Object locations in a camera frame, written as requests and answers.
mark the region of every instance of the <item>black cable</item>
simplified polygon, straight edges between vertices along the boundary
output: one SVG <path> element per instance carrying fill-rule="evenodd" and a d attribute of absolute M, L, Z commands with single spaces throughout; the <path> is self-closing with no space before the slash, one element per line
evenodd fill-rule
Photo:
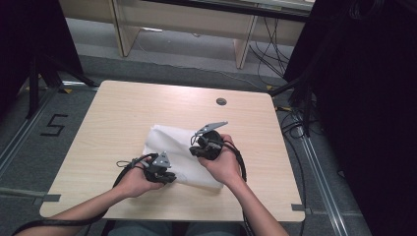
<path fill-rule="evenodd" d="M 215 143 L 217 145 L 225 146 L 225 147 L 229 148 L 231 151 L 233 151 L 233 153 L 236 156 L 236 160 L 237 160 L 237 162 L 240 166 L 240 172 L 241 172 L 241 175 L 242 175 L 242 179 L 245 182 L 247 182 L 245 162 L 243 161 L 242 154 L 236 148 L 236 146 L 229 141 L 224 141 L 224 142 L 219 142 L 219 141 L 214 141 L 214 140 L 209 140 L 209 141 L 212 142 L 212 143 Z M 244 222 L 245 227 L 246 227 L 246 232 L 250 236 L 255 236 L 254 229 L 252 228 L 251 223 L 249 222 L 248 217 L 246 217 L 246 214 L 243 210 L 242 210 L 242 214 L 243 214 L 243 222 Z"/>
<path fill-rule="evenodd" d="M 295 136 L 293 134 L 293 131 L 294 131 L 295 128 L 303 126 L 302 122 L 297 121 L 297 122 L 294 122 L 294 123 L 290 124 L 289 126 L 291 126 L 291 127 L 288 130 L 284 131 L 283 133 L 289 133 L 289 136 L 291 136 L 291 138 L 294 139 L 294 140 L 297 140 L 297 139 L 300 139 L 300 138 L 304 137 L 304 131 L 301 133 L 301 135 L 298 135 L 298 136 Z"/>
<path fill-rule="evenodd" d="M 279 54 L 281 54 L 287 61 L 289 61 L 289 59 L 279 51 L 279 49 L 278 49 L 278 47 L 276 45 L 276 42 L 277 42 L 277 39 L 276 39 L 276 36 L 277 36 L 276 28 L 277 28 L 277 25 L 278 25 L 278 19 L 275 19 L 274 31 L 273 31 L 272 34 L 270 34 L 269 26 L 268 26 L 268 23 L 267 23 L 267 18 L 264 18 L 264 23 L 265 23 L 266 28 L 267 28 L 267 31 L 268 31 L 269 43 L 272 44 L 272 46 L 273 46 L 273 48 L 275 50 L 276 56 L 278 58 L 278 64 L 279 64 L 279 67 L 280 67 L 280 69 L 282 71 L 281 73 L 284 74 L 286 69 L 285 69 L 285 67 L 282 64 L 282 61 L 283 60 L 281 60 Z"/>
<path fill-rule="evenodd" d="M 260 56 L 257 52 L 255 52 L 254 48 L 252 48 L 252 45 L 249 45 L 249 48 L 252 50 L 254 55 L 260 60 L 260 62 L 263 62 L 266 66 L 268 66 L 277 75 L 282 77 L 282 73 L 279 72 L 275 67 L 273 67 L 269 61 L 265 60 L 262 56 Z"/>
<path fill-rule="evenodd" d="M 299 113 L 301 113 L 301 114 L 303 114 L 303 110 L 297 110 Z M 318 115 L 315 113 L 315 112 L 313 112 L 313 113 L 311 113 L 310 115 L 312 115 L 313 117 L 312 118 L 314 118 L 314 120 L 310 120 L 309 122 L 308 122 L 308 124 L 313 124 L 313 123 L 315 123 L 315 122 L 320 122 L 320 117 L 318 117 Z M 313 132 L 313 133 L 315 133 L 316 135 L 320 135 L 320 136 L 324 136 L 325 134 L 324 134 L 324 132 L 318 132 L 318 131 L 315 131 L 310 125 L 308 126 L 309 127 L 309 130 L 311 131 L 311 132 Z"/>
<path fill-rule="evenodd" d="M 264 83 L 264 84 L 265 84 L 265 85 L 267 85 L 267 86 L 277 87 L 276 85 L 272 85 L 271 83 L 267 83 L 267 82 L 265 82 L 265 81 L 264 81 L 264 79 L 262 79 L 261 74 L 260 74 L 261 62 L 262 62 L 262 61 L 263 61 L 263 60 L 261 60 L 261 59 L 260 59 L 260 62 L 258 63 L 258 70 L 257 70 L 258 78 L 260 79 L 260 81 L 261 81 L 262 83 Z"/>
<path fill-rule="evenodd" d="M 287 132 L 290 132 L 292 129 L 294 129 L 296 127 L 302 126 L 303 123 L 300 122 L 300 121 L 296 121 L 296 122 L 293 122 L 291 124 L 283 126 L 286 118 L 288 118 L 288 116 L 291 115 L 291 114 L 292 114 L 291 112 L 288 112 L 288 114 L 282 119 L 282 121 L 280 123 L 281 133 L 282 133 L 282 137 L 287 140 L 287 142 L 291 146 L 292 150 L 294 151 L 294 155 L 295 155 L 295 158 L 297 160 L 298 167 L 300 168 L 301 189 L 302 189 L 302 192 L 303 192 L 302 197 L 301 197 L 302 198 L 301 201 L 302 201 L 302 204 L 303 204 L 304 208 L 307 208 L 306 181 L 305 181 L 305 176 L 304 176 L 303 165 L 301 164 L 301 159 L 300 159 L 300 156 L 298 155 L 297 150 L 295 149 L 295 146 L 292 144 L 290 139 L 286 136 Z M 300 236 L 302 236 L 303 233 L 304 233 L 305 222 L 306 222 L 306 219 L 304 219 L 301 222 L 300 233 L 299 233 Z"/>
<path fill-rule="evenodd" d="M 306 182 L 305 182 L 305 178 L 304 178 L 304 170 L 303 170 L 303 166 L 301 165 L 301 160 L 300 160 L 300 157 L 298 156 L 298 153 L 297 153 L 297 151 L 296 151 L 296 149 L 295 149 L 295 147 L 294 147 L 294 145 L 291 143 L 291 141 L 289 140 L 289 138 L 285 135 L 285 133 L 284 132 L 282 132 L 282 137 L 284 138 L 284 139 L 286 139 L 287 141 L 288 141 L 288 143 L 289 143 L 289 145 L 291 146 L 291 148 L 292 148 L 292 150 L 294 151 L 294 154 L 295 154 L 295 157 L 296 157 L 296 159 L 297 159 L 297 163 L 298 163 L 298 166 L 299 166 L 299 168 L 300 168 L 300 176 L 301 176 L 301 188 L 302 188 L 302 191 L 303 191 L 303 194 L 302 194 L 302 203 L 303 203 L 303 206 L 304 206 L 304 208 L 307 208 L 307 193 L 306 193 Z M 304 233 L 304 226 L 305 226 L 305 223 L 306 223 L 306 219 L 304 219 L 302 222 L 301 222 L 301 227 L 300 227 L 300 236 L 302 236 L 303 235 L 303 233 Z"/>
<path fill-rule="evenodd" d="M 119 160 L 116 162 L 117 167 L 126 167 L 128 164 L 130 163 L 130 161 L 127 160 Z"/>
<path fill-rule="evenodd" d="M 258 51 L 260 51 L 261 53 L 263 52 L 263 51 L 261 50 L 261 48 L 258 46 L 258 43 L 257 43 L 256 41 L 255 41 L 255 46 L 257 46 Z M 276 58 L 276 57 L 273 57 L 273 56 L 269 56 L 269 55 L 267 55 L 267 54 L 266 54 L 266 57 L 268 57 L 268 58 L 270 58 L 270 59 L 273 59 L 273 60 L 279 60 L 279 58 Z"/>
<path fill-rule="evenodd" d="M 150 153 L 147 155 L 143 155 L 138 159 L 135 159 L 135 164 L 138 163 L 139 161 L 152 156 L 154 153 Z M 124 169 L 120 172 L 119 176 L 117 177 L 116 181 L 113 184 L 113 188 L 116 187 L 119 182 L 122 180 L 122 178 L 126 175 L 126 173 L 131 170 L 134 167 L 138 167 L 141 168 L 139 166 L 135 166 L 135 165 L 125 165 L 125 166 L 119 166 L 119 167 L 124 167 Z M 31 221 L 28 222 L 22 226 L 20 226 L 12 235 L 16 235 L 24 230 L 27 230 L 29 228 L 33 228 L 33 227 L 39 227 L 39 226 L 85 226 L 85 225 L 89 225 L 89 224 L 93 224 L 98 222 L 99 220 L 101 220 L 106 214 L 107 214 L 107 210 L 105 210 L 104 212 L 96 215 L 95 217 L 89 218 L 89 219 L 81 219 L 81 220 L 68 220 L 68 219 L 41 219 L 41 220 L 35 220 L 35 221 Z"/>

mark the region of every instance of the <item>black wire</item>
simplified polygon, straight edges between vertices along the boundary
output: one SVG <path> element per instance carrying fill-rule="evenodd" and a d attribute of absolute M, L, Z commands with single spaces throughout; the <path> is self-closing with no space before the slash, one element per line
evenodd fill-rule
<path fill-rule="evenodd" d="M 193 146 L 196 143 L 196 139 L 197 139 L 197 135 L 194 135 L 191 137 L 190 139 L 191 146 Z"/>
<path fill-rule="evenodd" d="M 297 163 L 298 163 L 298 166 L 299 166 L 299 168 L 300 168 L 300 175 L 301 175 L 301 188 L 302 188 L 302 191 L 303 191 L 303 195 L 302 195 L 302 203 L 303 203 L 303 206 L 304 206 L 304 208 L 307 208 L 307 193 L 306 193 L 306 181 L 305 181 L 305 178 L 304 178 L 304 169 L 303 169 L 303 166 L 301 165 L 301 160 L 300 160 L 300 157 L 298 156 L 298 153 L 297 153 L 297 150 L 295 149 L 295 147 L 294 147 L 294 145 L 291 143 L 291 141 L 289 140 L 289 138 L 285 135 L 285 133 L 284 132 L 282 132 L 282 137 L 284 138 L 284 139 L 286 139 L 287 141 L 288 141 L 288 143 L 289 143 L 289 145 L 291 146 L 291 148 L 292 148 L 292 150 L 294 151 L 294 154 L 295 154 L 295 157 L 296 157 L 296 159 L 297 159 Z M 300 228 L 300 236 L 302 236 L 303 235 L 303 233 L 304 233 L 304 226 L 305 226 L 305 223 L 306 223 L 306 219 L 304 219 L 302 222 L 301 222 L 301 228 Z"/>
<path fill-rule="evenodd" d="M 262 56 L 260 56 L 255 50 L 254 48 L 252 48 L 252 45 L 249 45 L 249 48 L 252 50 L 252 52 L 254 53 L 254 55 L 260 60 L 260 64 L 261 62 L 263 62 L 266 66 L 268 66 L 272 71 L 274 71 L 277 75 L 282 77 L 282 73 L 279 72 L 275 67 L 273 67 L 271 65 L 271 63 L 267 60 L 265 60 Z"/>
<path fill-rule="evenodd" d="M 258 43 L 256 41 L 255 41 L 255 46 L 257 46 L 258 51 L 260 51 L 261 53 L 263 52 L 261 50 L 261 48 L 258 46 Z M 273 56 L 269 56 L 267 54 L 265 56 L 268 57 L 268 58 L 270 58 L 270 59 L 273 59 L 273 60 L 279 60 L 279 58 L 276 58 L 276 57 L 273 57 Z"/>
<path fill-rule="evenodd" d="M 264 23 L 265 23 L 265 25 L 266 25 L 266 27 L 267 27 L 267 31 L 268 31 L 268 35 L 269 35 L 269 43 L 272 43 L 272 46 L 273 46 L 273 48 L 275 49 L 275 53 L 276 53 L 276 56 L 277 56 L 277 58 L 278 58 L 278 63 L 279 63 L 279 66 L 280 66 L 280 68 L 281 68 L 281 71 L 282 71 L 282 74 L 284 74 L 285 73 L 285 67 L 283 66 L 283 64 L 282 64 L 282 61 L 283 60 L 281 60 L 281 58 L 280 58 L 280 56 L 279 56 L 279 54 L 281 54 L 287 61 L 289 61 L 289 59 L 284 55 L 284 54 L 282 54 L 280 51 L 279 51 L 279 49 L 278 49 L 278 47 L 277 47 L 277 45 L 276 45 L 276 41 L 277 41 L 277 39 L 276 39 L 276 36 L 277 36 L 277 32 L 276 32 L 276 28 L 277 28 L 277 25 L 278 25 L 278 19 L 275 19 L 275 24 L 274 24 L 274 31 L 273 31 L 273 33 L 272 34 L 270 34 L 270 30 L 269 30 L 269 26 L 268 26 L 268 23 L 267 23 L 267 18 L 264 18 Z"/>
<path fill-rule="evenodd" d="M 262 62 L 262 60 L 260 59 L 260 63 L 258 63 L 258 70 L 257 70 L 258 78 L 260 79 L 260 81 L 261 81 L 262 83 L 264 83 L 265 85 L 269 86 L 269 83 L 265 82 L 265 81 L 262 79 L 262 77 L 261 77 L 261 74 L 260 74 L 261 62 Z"/>
<path fill-rule="evenodd" d="M 303 204 L 303 206 L 304 206 L 304 208 L 307 208 L 307 192 L 306 192 L 306 181 L 305 181 L 305 176 L 304 176 L 304 169 L 303 169 L 303 166 L 302 166 L 302 164 L 301 164 L 301 159 L 300 159 L 300 156 L 298 155 L 298 152 L 297 152 L 297 150 L 295 149 L 295 146 L 292 144 L 292 142 L 290 141 L 290 139 L 287 137 L 287 135 L 286 135 L 286 133 L 290 133 L 290 135 L 291 135 L 291 132 L 292 132 L 292 130 L 294 129 L 294 128 L 297 128 L 297 127 L 299 127 L 299 126 L 302 126 L 302 122 L 301 121 L 295 121 L 295 122 L 293 122 L 293 123 L 291 123 L 291 124 L 288 124 L 288 125 L 283 125 L 284 124 L 284 122 L 285 122 L 285 120 L 288 118 L 288 116 L 289 115 L 291 115 L 292 114 L 292 112 L 288 112 L 288 114 L 282 119 L 282 121 L 281 121 L 281 123 L 280 123 L 280 126 L 281 126 L 281 133 L 282 133 L 282 137 L 284 138 L 284 139 L 286 139 L 287 141 L 288 141 L 288 143 L 289 143 L 289 145 L 291 146 L 291 148 L 292 148 L 292 150 L 294 151 L 294 155 L 295 155 L 295 158 L 296 158 L 296 160 L 297 160 L 297 164 L 298 164 L 298 166 L 299 166 L 299 168 L 300 168 L 300 176 L 301 176 L 301 188 L 302 188 L 302 204 Z M 306 219 L 304 219 L 302 222 L 301 222 L 301 227 L 300 227 L 300 236 L 302 236 L 303 235 L 303 233 L 304 233 L 304 227 L 305 227 L 305 222 L 306 222 Z"/>
<path fill-rule="evenodd" d="M 140 162 L 141 160 L 152 156 L 154 153 L 150 153 L 147 155 L 143 155 L 137 159 L 135 159 L 135 164 Z M 120 162 L 128 162 L 128 161 L 124 161 L 124 160 L 120 160 L 117 161 L 116 164 L 117 166 L 119 166 L 118 163 Z M 119 182 L 122 180 L 122 178 L 126 175 L 126 173 L 131 170 L 132 168 L 140 168 L 143 169 L 139 166 L 132 166 L 132 165 L 125 165 L 125 166 L 119 166 L 119 167 L 124 167 L 123 170 L 120 172 L 119 176 L 117 177 L 116 181 L 113 184 L 113 188 L 116 187 L 116 185 L 119 184 Z M 67 219 L 41 219 L 41 220 L 35 220 L 35 221 L 31 221 L 28 222 L 22 226 L 20 226 L 12 235 L 16 235 L 24 230 L 27 230 L 29 228 L 33 228 L 33 227 L 38 227 L 38 226 L 85 226 L 85 225 L 90 225 L 93 223 L 98 222 L 99 220 L 101 220 L 106 214 L 107 214 L 107 210 L 105 210 L 104 212 L 96 215 L 95 217 L 89 218 L 89 219 L 81 219 L 81 220 L 67 220 Z"/>
<path fill-rule="evenodd" d="M 303 138 L 303 137 L 304 137 L 304 135 L 305 135 L 304 130 L 302 129 L 301 135 L 296 136 L 296 135 L 294 135 L 294 134 L 293 134 L 293 130 L 294 130 L 294 128 L 298 128 L 298 126 L 297 126 L 297 127 L 293 127 L 293 128 L 291 128 L 291 129 L 290 129 L 290 131 L 289 131 L 289 136 L 291 136 L 291 138 L 292 138 L 292 139 L 294 139 L 294 140 L 297 140 L 297 139 L 301 139 L 301 138 Z"/>
<path fill-rule="evenodd" d="M 229 142 L 229 141 L 224 141 L 224 142 L 219 142 L 219 141 L 214 141 L 214 140 L 209 140 L 212 143 L 215 143 L 217 145 L 221 145 L 221 146 L 225 146 L 227 148 L 229 148 L 231 151 L 233 151 L 233 153 L 236 156 L 236 160 L 240 166 L 240 172 L 242 175 L 242 179 L 247 182 L 247 176 L 246 176 L 246 167 L 245 167 L 245 162 L 243 161 L 243 157 L 242 154 L 240 153 L 240 151 L 236 148 L 236 146 Z M 243 214 L 243 222 L 245 224 L 246 227 L 246 232 L 250 235 L 250 236 L 255 236 L 254 233 L 254 229 L 251 226 L 251 223 L 248 220 L 248 217 L 246 217 L 245 212 L 242 210 L 242 214 Z"/>

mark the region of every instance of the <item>hole in table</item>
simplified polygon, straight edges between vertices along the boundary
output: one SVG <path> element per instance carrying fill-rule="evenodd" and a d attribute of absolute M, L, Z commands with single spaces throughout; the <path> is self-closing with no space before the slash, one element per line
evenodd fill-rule
<path fill-rule="evenodd" d="M 219 97 L 215 102 L 217 102 L 217 104 L 219 105 L 225 105 L 227 103 L 227 100 L 222 97 Z"/>

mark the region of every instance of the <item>metal clip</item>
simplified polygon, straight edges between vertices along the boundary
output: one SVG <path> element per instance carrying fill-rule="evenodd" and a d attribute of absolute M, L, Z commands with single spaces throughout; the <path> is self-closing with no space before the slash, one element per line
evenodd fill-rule
<path fill-rule="evenodd" d="M 227 125 L 227 123 L 228 123 L 227 121 L 223 121 L 223 122 L 206 124 L 204 127 L 202 127 L 202 129 L 200 129 L 199 131 L 196 132 L 196 136 L 208 133 L 212 130 L 217 129 L 218 127 L 221 127 L 223 125 Z"/>
<path fill-rule="evenodd" d="M 153 162 L 152 165 L 164 168 L 171 168 L 166 151 L 163 151 Z"/>

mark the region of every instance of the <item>desk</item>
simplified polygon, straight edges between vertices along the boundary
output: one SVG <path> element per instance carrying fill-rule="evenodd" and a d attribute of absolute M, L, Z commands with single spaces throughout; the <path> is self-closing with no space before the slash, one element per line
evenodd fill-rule
<path fill-rule="evenodd" d="M 220 106 L 222 97 L 227 104 Z M 50 216 L 109 190 L 118 160 L 140 156 L 154 124 L 198 130 L 227 120 L 245 160 L 248 184 L 279 221 L 301 221 L 304 212 L 273 105 L 266 93 L 107 81 L 101 84 L 44 203 Z M 214 192 L 170 184 L 113 206 L 106 218 L 241 221 L 242 209 L 227 188 Z"/>
<path fill-rule="evenodd" d="M 139 33 L 140 27 L 174 30 L 221 37 L 234 38 L 237 68 L 243 68 L 248 43 L 251 40 L 269 42 L 269 34 L 264 19 L 232 12 L 215 11 L 195 7 L 193 2 L 208 4 L 228 4 L 259 9 L 270 9 L 280 14 L 285 9 L 293 9 L 296 14 L 307 16 L 313 6 L 302 0 L 221 0 L 221 1 L 160 1 L 158 3 L 140 0 L 60 0 L 67 18 L 97 21 L 113 24 L 121 56 L 128 56 Z M 295 45 L 304 23 L 292 20 L 280 20 L 276 27 L 276 42 L 283 45 Z M 268 19 L 268 27 L 274 31 L 274 19 Z"/>

